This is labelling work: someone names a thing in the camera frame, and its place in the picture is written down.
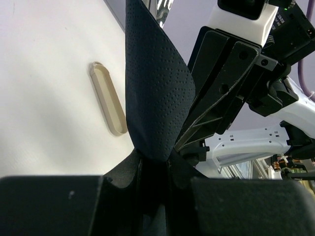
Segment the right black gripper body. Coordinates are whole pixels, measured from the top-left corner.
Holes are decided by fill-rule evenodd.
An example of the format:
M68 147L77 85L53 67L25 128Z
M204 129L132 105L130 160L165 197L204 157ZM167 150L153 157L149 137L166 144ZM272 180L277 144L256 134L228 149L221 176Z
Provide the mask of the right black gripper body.
M278 62L272 70L267 69L266 63L274 61L261 55L240 83L218 104L219 111L223 112L216 129L218 134L223 134L231 126L245 103L253 112L267 117L298 100L297 94L284 81L291 72L291 65Z

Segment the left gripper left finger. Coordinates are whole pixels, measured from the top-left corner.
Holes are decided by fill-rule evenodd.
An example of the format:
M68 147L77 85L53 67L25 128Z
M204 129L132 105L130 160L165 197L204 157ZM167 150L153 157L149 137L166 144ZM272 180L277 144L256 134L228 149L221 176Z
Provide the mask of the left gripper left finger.
M3 236L139 236L142 158L133 151L102 176L0 180Z

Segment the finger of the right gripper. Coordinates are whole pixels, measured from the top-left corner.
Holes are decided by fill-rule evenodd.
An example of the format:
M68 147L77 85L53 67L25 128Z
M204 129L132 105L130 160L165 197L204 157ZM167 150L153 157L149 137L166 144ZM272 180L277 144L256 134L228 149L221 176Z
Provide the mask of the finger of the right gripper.
M219 68L215 69L214 75L209 76L211 84L205 85L200 91L174 146L176 151L216 132L224 117L224 109L221 109L218 115L213 109L240 82L260 52L259 46L242 41L224 48L223 61L219 63Z
M195 98L203 98L210 91L220 94L223 67L226 64L236 37L219 29L203 26L198 34L188 68L195 85Z

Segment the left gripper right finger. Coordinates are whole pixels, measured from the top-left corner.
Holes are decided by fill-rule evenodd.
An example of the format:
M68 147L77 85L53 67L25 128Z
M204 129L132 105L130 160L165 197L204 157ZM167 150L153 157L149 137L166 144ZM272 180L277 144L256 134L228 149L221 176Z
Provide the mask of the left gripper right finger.
M170 236L312 236L315 201L295 180L207 178L173 151L167 161Z

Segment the black paper napkin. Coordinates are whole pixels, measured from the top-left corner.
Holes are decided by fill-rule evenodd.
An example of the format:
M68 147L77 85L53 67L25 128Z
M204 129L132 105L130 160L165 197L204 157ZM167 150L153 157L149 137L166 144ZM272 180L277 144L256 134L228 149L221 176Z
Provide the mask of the black paper napkin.
M166 162L188 116L195 85L181 55L140 0L126 1L126 120L142 159L143 234L167 234Z

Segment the silver fork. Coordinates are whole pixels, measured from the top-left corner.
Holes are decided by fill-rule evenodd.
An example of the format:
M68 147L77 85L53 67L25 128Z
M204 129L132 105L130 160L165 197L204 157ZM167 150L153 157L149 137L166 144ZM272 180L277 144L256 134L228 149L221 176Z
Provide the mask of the silver fork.
M149 12L163 28L174 0L142 0Z

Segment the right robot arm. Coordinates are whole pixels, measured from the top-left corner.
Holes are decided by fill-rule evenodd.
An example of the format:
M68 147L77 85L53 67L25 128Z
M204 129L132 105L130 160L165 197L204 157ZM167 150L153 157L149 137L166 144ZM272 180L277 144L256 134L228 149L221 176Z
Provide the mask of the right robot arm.
M196 96L175 150L200 171L313 158L313 95L289 73L314 50L315 29L295 1L218 1L189 59Z

